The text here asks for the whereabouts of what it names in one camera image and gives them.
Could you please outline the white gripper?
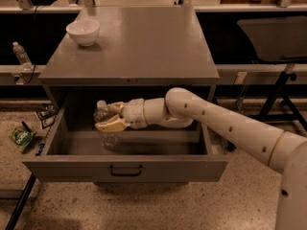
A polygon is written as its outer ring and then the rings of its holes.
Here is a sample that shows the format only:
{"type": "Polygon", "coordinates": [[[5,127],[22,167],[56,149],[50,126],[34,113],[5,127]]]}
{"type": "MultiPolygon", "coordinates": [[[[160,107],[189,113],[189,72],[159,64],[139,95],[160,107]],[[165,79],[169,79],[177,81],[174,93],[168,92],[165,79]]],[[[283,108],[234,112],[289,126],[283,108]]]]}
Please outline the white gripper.
{"type": "Polygon", "coordinates": [[[144,99],[134,99],[127,103],[110,103],[108,108],[116,115],[107,121],[97,123],[95,127],[102,132],[124,131],[127,128],[127,124],[134,129],[146,127],[144,103],[144,99]]]}

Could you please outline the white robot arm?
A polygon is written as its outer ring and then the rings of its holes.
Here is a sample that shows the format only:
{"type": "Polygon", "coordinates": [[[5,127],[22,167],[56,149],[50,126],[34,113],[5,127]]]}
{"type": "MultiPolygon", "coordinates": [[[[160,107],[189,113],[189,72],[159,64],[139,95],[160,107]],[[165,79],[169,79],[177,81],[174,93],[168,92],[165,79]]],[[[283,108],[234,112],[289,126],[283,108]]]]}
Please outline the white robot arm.
{"type": "Polygon", "coordinates": [[[307,230],[307,138],[210,103],[184,88],[157,99],[97,102],[95,127],[115,133],[150,125],[187,127],[197,121],[282,175],[275,230],[307,230]]]}

